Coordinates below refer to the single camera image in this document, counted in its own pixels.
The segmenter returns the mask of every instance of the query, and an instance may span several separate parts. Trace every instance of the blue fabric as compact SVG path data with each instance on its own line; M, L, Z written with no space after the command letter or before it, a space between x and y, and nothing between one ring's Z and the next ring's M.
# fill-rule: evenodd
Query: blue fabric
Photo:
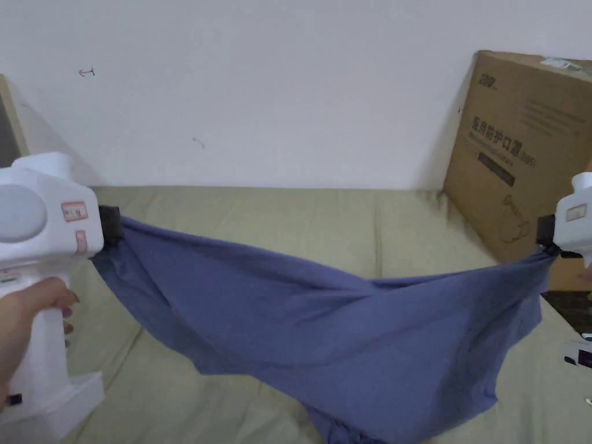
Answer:
M331 444L416 443L490 408L553 261L369 281L128 218L124 234L93 263L140 324L203 374L300 400Z

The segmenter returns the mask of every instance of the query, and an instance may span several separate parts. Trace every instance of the cardboard box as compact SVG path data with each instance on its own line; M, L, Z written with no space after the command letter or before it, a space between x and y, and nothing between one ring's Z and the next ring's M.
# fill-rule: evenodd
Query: cardboard box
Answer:
M591 168L592 62L481 51L444 191L494 256L532 253L536 222ZM592 290L580 259L559 259L552 289Z
M0 74L0 168L27 154L25 137L12 103L8 83Z

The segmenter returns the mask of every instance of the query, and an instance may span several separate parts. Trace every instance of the box logo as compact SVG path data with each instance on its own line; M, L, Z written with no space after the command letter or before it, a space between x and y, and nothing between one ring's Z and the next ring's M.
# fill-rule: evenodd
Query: box logo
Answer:
M503 243L514 243L528 235L530 221L518 209L512 194L508 194L502 201L504 211L500 220L500 240Z
M523 149L522 142L518 139L512 140L509 138L504 134L504 131L500 127L495 127L481 119L479 116L475 116L471 123L471 129L475 131L475 134L469 132L469 137L473 139L476 144L499 157L505 164L512 166L514 165L514 162L511 158L506 157L502 150L494 150L494 148L496 148L495 145L498 143L501 144L501 147L507 151L508 154L521 160L531 168L536 167L536 158ZM485 141L480 140L477 135L481 136Z
M492 88L493 84L496 82L496 78L494 76L490 76L489 74L481 74L481 78L479 79L479 84L486 86L487 88Z

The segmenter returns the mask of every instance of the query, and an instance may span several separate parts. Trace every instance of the gray circular button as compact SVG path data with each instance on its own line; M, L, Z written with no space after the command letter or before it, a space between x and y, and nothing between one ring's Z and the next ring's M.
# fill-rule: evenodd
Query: gray circular button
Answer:
M43 200L26 186L0 185L0 242L30 239L47 223Z

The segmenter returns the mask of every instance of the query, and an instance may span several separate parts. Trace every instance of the hand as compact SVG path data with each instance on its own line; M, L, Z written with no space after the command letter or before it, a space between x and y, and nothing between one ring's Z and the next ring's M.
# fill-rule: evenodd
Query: hand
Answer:
M61 308L64 317L78 297L61 279L49 278L0 299L0 411L8 396L8 383L17 371L31 339L33 319L41 310ZM64 332L73 327L64 321Z

